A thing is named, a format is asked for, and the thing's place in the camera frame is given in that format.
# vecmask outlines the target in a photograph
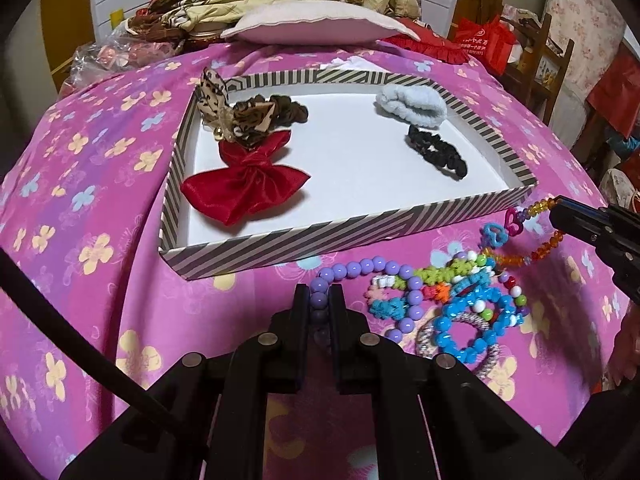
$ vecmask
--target white tray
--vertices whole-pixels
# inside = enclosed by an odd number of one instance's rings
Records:
[[[379,110],[380,86],[428,84],[449,106],[439,129],[468,175],[455,180],[406,144],[408,125]],[[162,212],[160,251],[186,279],[299,259],[480,216],[519,203],[537,184],[515,152],[469,108],[428,79],[382,72],[302,70],[227,82],[231,103],[285,94],[308,107],[305,124],[273,157],[311,178],[282,206],[230,227],[179,192],[194,173],[224,168],[191,103],[178,133]]]

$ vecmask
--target red hair bow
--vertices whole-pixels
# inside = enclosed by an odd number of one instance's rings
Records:
[[[286,202],[309,179],[303,171],[274,166],[269,157],[289,142],[291,132],[274,132],[255,150],[236,142],[219,142],[220,158],[228,168],[190,176],[180,190],[203,215],[224,225],[242,216]]]

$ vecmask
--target knitted bracelet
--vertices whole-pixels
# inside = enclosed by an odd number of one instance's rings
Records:
[[[491,326],[487,321],[478,316],[478,314],[472,314],[471,312],[463,312],[456,316],[456,319],[453,321],[457,321],[460,323],[469,324],[478,332],[486,332],[491,329]],[[436,332],[435,327],[433,326],[433,321],[425,323],[420,330],[418,330],[418,335],[415,338],[415,354],[420,357],[433,358],[434,355],[438,353],[438,346],[433,340],[434,333]],[[473,373],[479,378],[484,379],[487,377],[489,372],[495,367],[498,362],[498,357],[500,356],[500,345],[498,343],[494,343],[492,345],[488,345],[486,349],[486,356],[482,360],[482,362],[473,370]]]
[[[409,145],[428,163],[444,169],[453,170],[458,178],[466,177],[466,162],[462,159],[453,144],[440,139],[438,134],[421,132],[415,126],[409,126]]]

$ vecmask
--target metal screw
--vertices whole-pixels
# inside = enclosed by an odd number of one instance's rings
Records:
[[[436,364],[440,368],[446,368],[448,370],[456,365],[456,358],[451,354],[439,354],[436,357]]]
[[[264,346],[275,345],[278,342],[278,336],[276,336],[273,332],[265,332],[264,334],[260,334],[258,336],[258,343]]]
[[[364,346],[375,346],[380,342],[380,336],[372,334],[371,332],[367,332],[360,336],[360,342]]]
[[[202,356],[197,352],[190,352],[182,357],[182,366],[187,368],[193,368],[198,366],[202,362]]]

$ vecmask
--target black cable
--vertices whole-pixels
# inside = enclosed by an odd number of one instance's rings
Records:
[[[45,336],[85,373],[161,429],[196,448],[202,448],[202,443],[198,442],[162,404],[109,362],[62,317],[3,248],[0,248],[0,288]]]

